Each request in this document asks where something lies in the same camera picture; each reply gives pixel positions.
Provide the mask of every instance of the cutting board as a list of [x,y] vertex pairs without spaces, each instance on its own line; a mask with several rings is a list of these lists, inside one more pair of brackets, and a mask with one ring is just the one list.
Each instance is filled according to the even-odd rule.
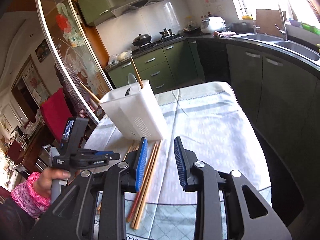
[[[284,20],[286,21],[286,13],[283,11]],[[273,36],[282,37],[276,25],[282,30],[282,23],[279,10],[257,9],[256,10],[256,26],[260,29],[258,33],[266,33]]]

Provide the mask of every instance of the table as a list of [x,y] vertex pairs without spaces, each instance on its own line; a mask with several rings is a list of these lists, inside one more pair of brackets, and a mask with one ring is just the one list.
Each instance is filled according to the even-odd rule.
[[[156,172],[147,197],[139,230],[129,224],[127,239],[193,239],[196,193],[185,193],[180,186],[173,152],[173,140],[180,136],[185,149],[214,169],[229,173],[240,170],[271,205],[268,167],[255,133],[225,82],[210,82],[156,95],[168,125],[169,138],[163,141]],[[132,141],[125,139],[108,117],[95,128],[85,147],[113,150],[123,159]],[[153,142],[148,142],[148,157]],[[118,161],[111,161],[110,166]],[[107,170],[100,167],[93,172]],[[125,193],[128,213],[133,193]],[[221,213],[226,237],[222,195]]]
[[30,173],[34,171],[41,172],[35,166],[39,153],[43,145],[52,144],[53,141],[54,136],[49,128],[45,124],[40,124],[29,139],[22,156],[23,160],[21,163]]

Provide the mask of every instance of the metal screw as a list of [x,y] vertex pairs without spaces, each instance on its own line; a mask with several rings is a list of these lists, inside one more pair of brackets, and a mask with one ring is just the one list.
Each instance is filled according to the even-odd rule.
[[86,178],[86,177],[88,177],[88,176],[90,176],[90,171],[85,170],[85,171],[82,171],[82,172],[81,172],[81,177]]
[[202,161],[196,161],[196,162],[195,162],[195,166],[197,166],[198,168],[203,168],[203,167],[204,167],[204,162],[202,162]]
[[231,172],[232,176],[236,177],[236,178],[239,178],[241,176],[241,172],[238,171],[238,170],[233,170]]
[[118,163],[118,167],[121,169],[124,169],[124,168],[128,167],[128,164],[126,162],[120,162],[120,163]]

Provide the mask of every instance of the gas stove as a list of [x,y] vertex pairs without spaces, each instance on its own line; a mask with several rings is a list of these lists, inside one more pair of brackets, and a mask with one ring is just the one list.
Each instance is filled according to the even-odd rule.
[[170,35],[170,36],[167,36],[165,38],[161,38],[160,40],[158,41],[155,41],[155,42],[149,42],[147,44],[144,44],[142,46],[140,46],[138,49],[135,49],[132,54],[135,54],[135,53],[138,53],[138,52],[142,52],[142,51],[145,51],[147,49],[150,49],[150,48],[153,48],[155,46],[158,46],[158,45],[161,45],[162,43],[166,42],[166,41],[171,41],[171,40],[174,40],[174,39],[177,39],[181,37],[180,35],[176,35],[176,34],[173,34],[173,35]]

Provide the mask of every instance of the human hand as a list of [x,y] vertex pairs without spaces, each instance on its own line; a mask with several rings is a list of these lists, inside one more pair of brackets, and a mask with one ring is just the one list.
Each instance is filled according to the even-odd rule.
[[33,189],[42,197],[51,196],[51,184],[53,179],[68,179],[71,174],[68,171],[47,167],[42,171],[40,177],[33,182]]

